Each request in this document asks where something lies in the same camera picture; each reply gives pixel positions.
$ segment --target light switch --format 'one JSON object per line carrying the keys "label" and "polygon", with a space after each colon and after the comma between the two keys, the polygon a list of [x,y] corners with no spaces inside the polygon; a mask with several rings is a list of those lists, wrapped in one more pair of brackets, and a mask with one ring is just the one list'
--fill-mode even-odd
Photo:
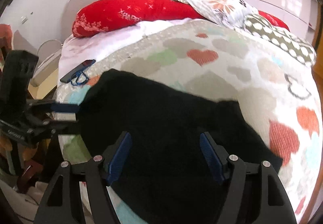
{"label": "light switch", "polygon": [[28,18],[27,17],[25,17],[25,16],[23,16],[22,18],[21,18],[21,23],[23,24],[24,22],[26,22],[28,20]]}

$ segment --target cable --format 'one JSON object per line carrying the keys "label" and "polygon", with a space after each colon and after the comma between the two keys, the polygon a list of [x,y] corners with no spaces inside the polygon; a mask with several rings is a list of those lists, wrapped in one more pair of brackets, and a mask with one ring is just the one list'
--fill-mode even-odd
{"label": "cable", "polygon": [[23,220],[27,220],[27,221],[29,221],[29,222],[31,222],[31,223],[34,223],[34,221],[33,221],[33,220],[27,219],[27,218],[25,218],[24,216],[19,215],[17,212],[15,212],[15,214],[17,214],[17,216],[18,216],[18,217],[20,217],[20,218],[22,218]]}

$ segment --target blue gripper pad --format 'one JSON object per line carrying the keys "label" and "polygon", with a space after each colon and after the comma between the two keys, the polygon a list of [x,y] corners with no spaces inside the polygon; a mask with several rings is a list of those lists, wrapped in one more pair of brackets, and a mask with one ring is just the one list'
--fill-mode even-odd
{"label": "blue gripper pad", "polygon": [[220,162],[218,156],[216,155],[214,149],[212,148],[209,140],[207,139],[204,133],[200,135],[200,148],[205,158],[205,161],[209,166],[213,179],[217,183],[222,184],[222,182],[225,181],[222,163]]}
{"label": "blue gripper pad", "polygon": [[114,181],[118,180],[124,163],[126,162],[126,159],[129,155],[130,149],[132,146],[132,138],[129,133],[127,133],[122,140],[122,142],[119,145],[119,148],[115,152],[111,162],[109,163],[108,166],[108,177],[107,181],[111,185]]}

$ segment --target red heart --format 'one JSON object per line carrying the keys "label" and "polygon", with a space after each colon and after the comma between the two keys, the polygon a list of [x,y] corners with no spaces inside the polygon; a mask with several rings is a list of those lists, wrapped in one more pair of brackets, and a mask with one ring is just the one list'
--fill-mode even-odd
{"label": "red heart", "polygon": [[298,204],[297,209],[295,210],[295,214],[299,215],[302,212],[305,200],[306,200],[306,196],[301,199],[300,203]]}
{"label": "red heart", "polygon": [[199,49],[191,49],[187,52],[187,56],[193,59],[200,66],[213,62],[219,58],[217,52],[212,50],[201,51]]}
{"label": "red heart", "polygon": [[198,38],[208,38],[208,35],[206,33],[198,33],[195,36]]}
{"label": "red heart", "polygon": [[87,82],[87,85],[94,86],[99,81],[100,76],[101,75],[90,78]]}
{"label": "red heart", "polygon": [[314,110],[301,106],[297,108],[296,115],[298,123],[302,129],[308,130],[310,138],[312,138],[313,132],[317,132],[319,135],[319,120]]}
{"label": "red heart", "polygon": [[269,121],[270,150],[283,159],[283,166],[290,161],[290,154],[299,149],[299,140],[296,132],[279,122]]}

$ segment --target black towel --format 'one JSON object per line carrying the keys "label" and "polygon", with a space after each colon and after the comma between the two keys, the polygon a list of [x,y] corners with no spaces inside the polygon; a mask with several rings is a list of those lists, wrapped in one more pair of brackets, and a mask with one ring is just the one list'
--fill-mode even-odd
{"label": "black towel", "polygon": [[267,160],[277,172],[282,165],[238,102],[212,102],[128,72],[104,72],[77,119],[93,156],[122,131],[131,133],[133,146],[112,187],[149,224],[209,223],[221,208],[227,187],[211,177],[199,146],[203,131],[245,162]]}

